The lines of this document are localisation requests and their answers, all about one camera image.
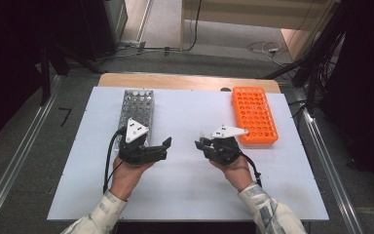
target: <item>gray floor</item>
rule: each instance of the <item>gray floor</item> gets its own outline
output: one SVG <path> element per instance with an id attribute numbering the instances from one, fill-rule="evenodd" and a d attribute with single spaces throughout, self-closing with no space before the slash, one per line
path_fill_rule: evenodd
<path id="1" fill-rule="evenodd" d="M 168 41 L 169 44 L 165 45 L 154 42 L 152 37 L 148 37 L 148 33 L 153 31 L 153 29 L 147 28 L 144 34 L 144 39 L 148 39 L 147 43 L 151 43 L 149 46 L 173 46 L 171 43 L 174 41 Z M 263 41 L 282 40 L 277 31 L 270 35 L 273 36 L 253 39 L 254 42 L 260 41 L 260 39 Z M 205 44 L 202 37 L 198 45 L 203 48 Z M 173 53 L 169 56 L 165 56 L 162 52 L 155 52 L 140 56 L 111 58 L 97 64 L 109 72 L 153 72 L 248 79 L 262 77 L 279 68 L 277 64 L 267 60 L 264 55 L 256 55 L 257 58 L 247 58 L 246 56 L 227 58 L 225 54 L 214 53 L 219 51 L 208 47 L 205 53 L 192 51 L 191 54 Z M 240 50 L 240 53 L 244 55 L 243 53 L 249 52 Z M 132 52 L 122 52 L 118 56 L 127 54 L 132 54 Z M 282 59 L 282 62 L 288 62 L 288 58 L 283 57 Z M 68 77 L 62 78 L 54 105 L 0 210 L 0 233 L 59 233 L 70 224 L 70 222 L 46 221 L 46 217 L 90 93 L 100 77 L 99 74 L 93 74 L 86 68 L 75 64 L 72 66 L 74 68 L 71 69 Z M 294 72 L 289 72 L 276 79 L 288 102 L 296 100 L 294 90 L 289 82 L 292 75 Z M 40 95 L 40 91 L 37 91 L 0 134 L 0 177 L 17 151 L 22 137 L 38 110 Z M 63 127 L 61 123 L 66 113 L 59 110 L 60 107 L 72 108 Z M 289 107 L 293 113 L 299 108 L 297 104 Z M 318 109 L 316 114 L 322 137 L 356 208 L 364 233 L 374 233 L 374 175 L 346 167 L 350 157 L 346 151 L 347 142 L 343 134 L 327 122 Z M 312 163 L 312 170 L 318 187 L 322 191 L 323 202 L 330 217 L 328 221 L 309 222 L 305 223 L 305 226 L 310 233 L 348 233 L 306 124 L 303 119 L 300 122 L 295 120 L 295 124 L 300 124 L 300 137 L 304 141 L 306 152 Z"/>

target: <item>human hand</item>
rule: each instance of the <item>human hand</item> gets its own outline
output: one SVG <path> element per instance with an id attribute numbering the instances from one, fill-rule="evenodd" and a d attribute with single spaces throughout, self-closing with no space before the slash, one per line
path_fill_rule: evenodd
<path id="1" fill-rule="evenodd" d="M 110 192 L 117 198 L 127 201 L 130 197 L 132 190 L 136 187 L 142 174 L 154 163 L 144 164 L 144 165 L 130 165 L 123 162 L 118 156 L 114 160 L 113 169 L 118 165 L 118 169 L 114 172 L 112 177 L 112 184 Z"/>
<path id="2" fill-rule="evenodd" d="M 242 192 L 253 182 L 248 163 L 243 156 L 240 156 L 234 163 L 227 166 L 222 166 L 211 160 L 209 162 L 212 166 L 223 172 L 227 180 L 239 192 Z"/>

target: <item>hand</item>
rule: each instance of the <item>hand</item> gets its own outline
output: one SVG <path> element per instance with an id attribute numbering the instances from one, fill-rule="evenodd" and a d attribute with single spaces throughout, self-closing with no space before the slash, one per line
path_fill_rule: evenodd
<path id="1" fill-rule="evenodd" d="M 141 179 L 142 174 L 147 169 L 151 168 L 154 163 L 130 165 L 117 157 L 114 160 L 113 168 L 115 169 L 118 165 L 120 165 L 120 167 L 114 172 L 110 192 L 117 198 L 127 201 L 132 193 L 132 190 L 136 187 Z"/>
<path id="2" fill-rule="evenodd" d="M 224 173 L 229 182 L 239 191 L 242 192 L 247 188 L 253 179 L 248 168 L 248 163 L 244 157 L 240 156 L 234 163 L 222 166 L 214 161 L 209 160 L 210 164 Z"/>

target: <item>floor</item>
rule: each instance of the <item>floor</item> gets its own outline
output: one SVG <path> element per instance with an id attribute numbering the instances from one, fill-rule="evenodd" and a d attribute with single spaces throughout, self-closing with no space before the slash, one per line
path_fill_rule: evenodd
<path id="1" fill-rule="evenodd" d="M 172 9 L 169 17 L 176 16 L 175 9 L 179 6 L 179 1 L 166 2 L 167 4 L 164 4 L 163 0 L 154 0 L 152 2 L 150 14 L 140 38 L 141 41 L 146 41 L 146 46 L 148 47 L 179 46 L 177 44 L 179 42 L 179 31 L 171 30 L 175 28 L 175 25 L 179 28 L 179 22 L 167 20 L 170 28 L 168 29 L 163 24 L 155 21 L 155 19 L 163 18 L 160 17 L 162 16 L 160 11 L 164 11 L 165 5 Z M 140 9 L 144 10 L 148 6 L 147 2 L 144 4 L 143 1 L 128 0 L 127 3 L 129 9 L 131 8 L 131 3 L 139 3 L 141 5 Z M 188 24 L 186 34 L 190 38 L 188 36 L 190 22 L 186 23 Z M 206 37 L 201 25 L 199 23 L 198 26 L 198 47 L 195 47 L 195 50 L 192 50 L 189 54 L 172 53 L 169 56 L 165 56 L 163 52 L 157 52 L 140 56 L 129 56 L 133 54 L 133 51 L 128 50 L 118 53 L 114 58 L 102 60 L 97 65 L 110 72 L 155 72 L 238 78 L 262 77 L 280 67 L 268 59 L 260 47 L 254 45 L 252 52 L 246 47 L 252 42 L 259 41 L 282 43 L 278 30 L 254 27 L 252 28 L 254 34 L 246 34 L 249 38 L 242 39 L 243 42 L 240 43 L 241 46 L 238 48 L 236 46 L 239 43 L 236 42 L 239 40 L 232 37 L 228 31 L 238 30 L 235 33 L 239 33 L 241 29 L 232 28 L 231 25 L 224 25 L 227 27 L 223 29 L 221 34 L 217 35 L 219 33 L 218 29 L 223 28 L 223 25 L 217 24 L 213 28 L 214 34 L 209 33 L 208 37 Z M 206 31 L 211 31 L 209 29 L 211 27 L 210 24 L 204 23 L 202 26 L 206 28 Z M 134 33 L 135 31 L 133 30 L 133 33 L 127 34 L 126 40 L 136 40 L 137 36 L 135 35 L 138 35 L 139 31 Z M 215 43 L 217 46 L 209 46 L 210 42 Z M 284 44 L 281 44 L 281 50 L 282 53 L 280 55 L 275 54 L 273 56 L 274 61 L 278 63 L 291 62 L 291 59 L 286 54 Z M 97 85 L 100 76 L 75 63 L 71 64 L 71 67 L 73 68 L 68 77 L 58 77 L 57 93 L 51 109 L 45 121 L 43 121 L 40 131 L 34 136 L 33 144 L 21 162 L 22 167 L 18 174 L 14 175 L 12 189 L 8 194 L 5 194 L 4 203 L 0 208 L 0 233 L 60 233 L 63 228 L 71 223 L 70 221 L 47 221 L 46 217 L 54 198 L 63 166 L 79 128 L 82 115 L 85 112 L 92 87 Z M 275 79 L 280 84 L 280 90 L 284 93 L 289 103 L 297 100 L 295 90 L 289 82 L 293 75 L 294 72 L 288 72 L 282 77 Z M 23 136 L 27 133 L 36 113 L 39 111 L 40 95 L 40 91 L 37 91 L 0 134 L 0 178 L 8 165 L 10 165 L 14 155 L 17 154 L 17 149 L 21 145 Z M 299 107 L 300 105 L 297 103 L 289 105 L 292 113 L 296 113 Z M 64 109 L 71 109 L 72 111 L 67 121 L 62 125 L 66 115 Z M 337 169 L 349 194 L 358 221 L 363 229 L 362 232 L 355 233 L 374 233 L 374 175 L 346 166 L 350 160 L 350 156 L 346 151 L 346 139 L 332 123 L 326 120 L 319 109 L 316 109 L 315 112 L 321 136 L 331 156 L 333 165 Z M 318 188 L 321 191 L 323 203 L 330 217 L 328 221 L 324 222 L 306 221 L 304 223 L 306 230 L 309 233 L 352 233 L 348 230 L 347 222 L 344 220 L 337 204 L 308 126 L 303 118 L 295 118 L 295 125 L 298 126 Z M 192 228 L 191 226 L 183 227 L 178 225 L 170 228 L 170 230 L 172 233 L 182 233 L 182 231 L 177 231 L 180 227 Z M 253 231 L 251 226 L 242 228 L 242 225 L 237 224 L 235 227 L 238 229 L 225 228 L 219 232 L 245 233 L 247 231 L 249 233 Z M 209 229 L 204 228 L 203 231 L 218 230 L 214 228 L 213 223 Z M 131 233 L 131 230 L 126 229 L 125 225 L 122 225 L 121 229 L 119 225 L 119 231 L 121 233 Z M 137 231 L 132 230 L 132 233 L 152 233 L 153 231 L 144 228 Z"/>

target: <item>sleeve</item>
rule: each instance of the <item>sleeve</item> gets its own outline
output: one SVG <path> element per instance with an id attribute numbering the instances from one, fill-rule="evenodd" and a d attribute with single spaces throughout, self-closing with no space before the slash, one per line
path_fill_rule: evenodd
<path id="1" fill-rule="evenodd" d="M 251 183 L 239 197 L 262 233 L 306 233 L 296 214 L 284 203 L 271 198 L 258 184 Z"/>
<path id="2" fill-rule="evenodd" d="M 127 202 L 118 199 L 107 190 L 88 215 L 72 223 L 61 234 L 108 234 L 126 205 Z"/>

